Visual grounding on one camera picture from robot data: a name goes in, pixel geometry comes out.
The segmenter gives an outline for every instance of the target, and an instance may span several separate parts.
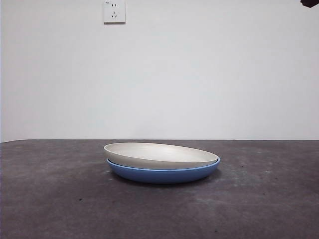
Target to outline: white plate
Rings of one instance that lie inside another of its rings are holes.
[[[196,168],[218,159],[217,155],[203,150],[156,143],[112,143],[104,149],[113,163],[133,168]]]

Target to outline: white wall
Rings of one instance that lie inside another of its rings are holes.
[[[1,140],[319,139],[319,7],[1,1]]]

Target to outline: plate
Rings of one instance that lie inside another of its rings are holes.
[[[186,169],[144,169],[132,168],[111,162],[107,159],[113,172],[117,175],[137,182],[172,184],[195,181],[210,175],[218,166],[220,159],[216,162],[196,168]]]
[[[104,146],[115,164],[144,169],[185,169],[210,165],[218,156],[199,149],[157,143],[112,143]]]

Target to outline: blue plate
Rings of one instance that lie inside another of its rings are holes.
[[[115,164],[107,159],[112,170],[119,176],[143,183],[185,183],[195,181],[211,174],[218,166],[220,158],[213,164],[186,169],[144,169]]]

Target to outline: outlet faceplate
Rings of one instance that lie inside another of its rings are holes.
[[[109,0],[103,3],[104,24],[125,23],[125,1]]]

